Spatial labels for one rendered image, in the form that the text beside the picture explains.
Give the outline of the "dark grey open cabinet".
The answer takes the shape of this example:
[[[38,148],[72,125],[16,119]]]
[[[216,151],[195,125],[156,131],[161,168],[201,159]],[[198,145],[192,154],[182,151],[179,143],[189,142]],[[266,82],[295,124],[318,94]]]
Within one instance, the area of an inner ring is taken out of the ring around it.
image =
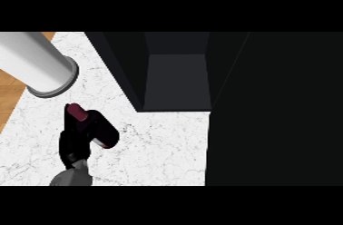
[[[137,112],[213,109],[245,32],[88,32],[86,36]]]

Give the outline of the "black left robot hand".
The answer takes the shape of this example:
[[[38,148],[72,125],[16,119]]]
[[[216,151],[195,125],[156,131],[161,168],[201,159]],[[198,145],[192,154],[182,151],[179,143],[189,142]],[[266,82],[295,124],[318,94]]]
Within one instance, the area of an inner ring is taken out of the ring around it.
[[[63,107],[63,130],[59,136],[59,157],[65,168],[87,171],[90,157],[90,139],[86,132],[78,132],[77,119],[68,112],[69,104]]]

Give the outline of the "white cylinder with grey rim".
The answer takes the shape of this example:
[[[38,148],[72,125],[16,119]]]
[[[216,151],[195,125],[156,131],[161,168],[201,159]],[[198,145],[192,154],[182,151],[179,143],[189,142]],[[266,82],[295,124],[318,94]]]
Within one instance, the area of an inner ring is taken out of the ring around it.
[[[78,64],[40,32],[0,32],[0,69],[40,98],[62,94],[78,78]]]

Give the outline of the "dark red wine bottle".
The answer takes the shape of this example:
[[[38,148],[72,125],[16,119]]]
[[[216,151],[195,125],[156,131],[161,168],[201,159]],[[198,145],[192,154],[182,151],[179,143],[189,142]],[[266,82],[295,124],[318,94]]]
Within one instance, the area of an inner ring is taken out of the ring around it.
[[[90,130],[93,142],[105,149],[112,148],[120,140],[120,132],[103,114],[96,110],[86,111],[77,103],[66,105],[66,113],[75,119],[77,131]]]

